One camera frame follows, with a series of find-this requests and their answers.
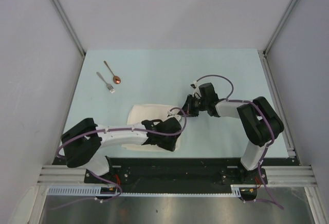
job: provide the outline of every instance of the white wall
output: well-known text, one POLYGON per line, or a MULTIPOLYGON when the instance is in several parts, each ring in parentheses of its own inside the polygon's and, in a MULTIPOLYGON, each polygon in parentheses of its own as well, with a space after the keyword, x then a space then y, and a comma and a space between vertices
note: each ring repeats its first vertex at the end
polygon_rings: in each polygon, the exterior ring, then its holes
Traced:
POLYGON ((84 49, 264 49, 290 0, 60 0, 84 49))
POLYGON ((49 0, 0 0, 0 223, 51 159, 82 59, 49 0))
POLYGON ((301 0, 269 54, 297 152, 312 165, 327 208, 328 47, 329 0, 301 0))

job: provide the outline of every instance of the wooden spoon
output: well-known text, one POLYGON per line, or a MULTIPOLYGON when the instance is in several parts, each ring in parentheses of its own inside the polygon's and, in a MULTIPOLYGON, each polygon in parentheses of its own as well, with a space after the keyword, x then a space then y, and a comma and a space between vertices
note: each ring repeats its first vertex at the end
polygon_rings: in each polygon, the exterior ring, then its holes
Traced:
POLYGON ((114 73, 112 72, 111 68, 108 66, 108 64, 107 64, 106 61, 104 61, 104 64, 108 67, 109 71, 112 73, 112 75, 113 75, 113 82, 115 84, 120 84, 121 83, 121 79, 118 76, 114 75, 114 73))

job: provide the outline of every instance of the folded cloth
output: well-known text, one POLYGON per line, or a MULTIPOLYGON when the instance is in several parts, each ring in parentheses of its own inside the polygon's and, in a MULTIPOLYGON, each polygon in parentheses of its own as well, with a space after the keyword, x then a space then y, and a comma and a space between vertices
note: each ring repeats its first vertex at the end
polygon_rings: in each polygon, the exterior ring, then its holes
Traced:
MULTIPOLYGON (((168 117, 168 111, 174 106, 161 105, 161 104, 136 104, 130 110, 128 115, 127 125, 136 124, 142 122, 143 120, 156 120, 160 119, 165 121, 168 117)), ((176 114, 179 110, 173 110, 172 113, 176 114)), ((178 137, 176 141, 176 150, 179 149, 181 141, 181 136, 178 137)), ((125 147, 127 150, 133 151, 153 151, 153 152, 169 152, 160 148, 156 145, 136 145, 136 144, 123 144, 122 147, 125 147)))

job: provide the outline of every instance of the fork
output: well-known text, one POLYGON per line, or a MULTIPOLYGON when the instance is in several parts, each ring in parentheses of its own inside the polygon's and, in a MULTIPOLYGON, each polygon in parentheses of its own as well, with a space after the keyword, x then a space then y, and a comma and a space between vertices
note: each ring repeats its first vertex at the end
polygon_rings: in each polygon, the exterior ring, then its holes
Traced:
POLYGON ((109 83, 107 83, 107 82, 105 81, 105 79, 103 78, 102 74, 100 74, 99 72, 97 72, 97 75, 99 76, 99 78, 100 78, 101 80, 103 80, 103 82, 106 84, 106 86, 107 86, 107 88, 109 89, 109 91, 110 91, 111 93, 114 93, 114 92, 115 92, 115 89, 113 88, 113 86, 112 86, 111 84, 109 84, 109 83))

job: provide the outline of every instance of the white tabletop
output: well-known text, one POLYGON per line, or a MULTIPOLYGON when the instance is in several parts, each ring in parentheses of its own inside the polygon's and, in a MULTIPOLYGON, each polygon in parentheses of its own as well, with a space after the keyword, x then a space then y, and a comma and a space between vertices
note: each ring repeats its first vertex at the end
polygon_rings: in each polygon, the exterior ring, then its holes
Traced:
MULTIPOLYGON (((272 99, 256 49, 174 49, 174 50, 89 50, 83 63, 65 131, 84 118, 97 124, 126 125, 134 104, 166 104, 182 107, 193 89, 190 84, 207 74, 226 76, 234 83, 232 99, 272 99), (106 60, 121 84, 112 82, 106 60), (99 71, 116 92, 111 94, 96 75, 99 71)), ((223 79, 207 78, 219 98, 230 92, 223 79)), ((180 148, 174 152, 129 151, 111 146, 102 151, 110 157, 227 158, 241 157, 248 138, 241 121, 210 117, 201 112, 188 118, 180 148)), ((267 157, 286 158, 282 135, 269 149, 267 157)))

